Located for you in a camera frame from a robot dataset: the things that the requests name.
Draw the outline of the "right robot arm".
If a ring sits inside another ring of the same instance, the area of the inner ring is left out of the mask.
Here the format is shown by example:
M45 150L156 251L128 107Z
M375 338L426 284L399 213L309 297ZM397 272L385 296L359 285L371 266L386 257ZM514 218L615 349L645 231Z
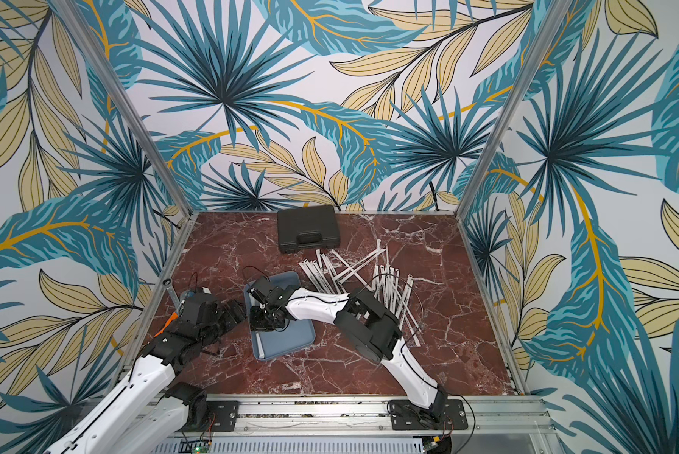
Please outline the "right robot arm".
M294 285L282 288L261 277L250 284L247 293L256 302L249 315L252 331L278 331L291 321L333 325L362 357L392 375L411 405L436 419L445 410L447 392L413 357L398 317L369 289L319 293Z

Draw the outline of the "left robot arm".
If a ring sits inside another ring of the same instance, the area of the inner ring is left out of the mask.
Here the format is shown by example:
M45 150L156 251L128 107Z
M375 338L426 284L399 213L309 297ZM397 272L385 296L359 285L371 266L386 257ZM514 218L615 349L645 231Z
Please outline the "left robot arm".
M205 431L215 414L203 389L174 379L247 318L237 300L188 293L131 372L44 453L148 453L176 431Z

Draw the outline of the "blue plastic storage tray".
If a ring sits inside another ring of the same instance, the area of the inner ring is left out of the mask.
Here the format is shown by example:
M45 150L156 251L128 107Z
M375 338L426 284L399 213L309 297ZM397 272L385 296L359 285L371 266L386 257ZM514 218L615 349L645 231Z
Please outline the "blue plastic storage tray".
M261 306L250 293L254 281L243 291L250 323L252 353L259 361L271 361L308 348L316 340L311 321L295 321L278 309Z

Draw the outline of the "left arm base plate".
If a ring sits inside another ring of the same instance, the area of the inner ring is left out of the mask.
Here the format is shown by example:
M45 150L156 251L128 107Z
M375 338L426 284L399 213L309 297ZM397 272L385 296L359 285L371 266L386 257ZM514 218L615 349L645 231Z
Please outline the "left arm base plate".
M239 402L235 400L201 401L188 407L187 422L182 431L233 432L237 423Z

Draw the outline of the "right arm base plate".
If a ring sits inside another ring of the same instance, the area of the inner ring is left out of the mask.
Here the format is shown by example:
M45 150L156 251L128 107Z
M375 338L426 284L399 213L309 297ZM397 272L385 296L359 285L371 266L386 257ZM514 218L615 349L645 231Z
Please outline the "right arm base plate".
M462 431L469 428L464 402L458 399L447 401L439 414L432 414L407 399L389 401L386 411L394 431Z

